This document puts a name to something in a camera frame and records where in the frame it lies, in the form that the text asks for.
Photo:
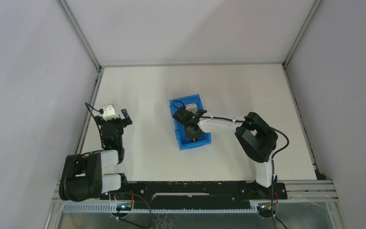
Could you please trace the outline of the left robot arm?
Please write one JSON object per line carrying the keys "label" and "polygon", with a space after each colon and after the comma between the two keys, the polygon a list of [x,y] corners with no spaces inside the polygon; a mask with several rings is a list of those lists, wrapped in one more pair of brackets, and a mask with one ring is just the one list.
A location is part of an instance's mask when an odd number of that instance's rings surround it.
{"label": "left robot arm", "polygon": [[66,157],[59,186],[61,200],[81,202],[119,189],[117,183],[121,182],[121,176],[111,175],[109,180],[114,180],[114,183],[111,183],[111,187],[106,187],[102,170],[123,162],[125,150],[122,135],[124,128],[132,125],[132,119],[126,109],[122,109],[121,113],[124,118],[120,118],[118,114],[108,115],[106,112],[93,117],[102,148]]}

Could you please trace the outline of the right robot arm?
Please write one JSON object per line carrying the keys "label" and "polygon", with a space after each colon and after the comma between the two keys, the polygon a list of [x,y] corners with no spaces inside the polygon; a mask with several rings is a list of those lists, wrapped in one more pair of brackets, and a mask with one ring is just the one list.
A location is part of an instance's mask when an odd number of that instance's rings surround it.
{"label": "right robot arm", "polygon": [[205,133],[233,134],[247,157],[254,161],[255,182],[265,188],[273,184],[272,152],[276,149],[278,134],[257,113],[228,118],[208,115],[206,110],[193,113],[180,107],[172,118],[183,125],[187,139],[200,138]]}

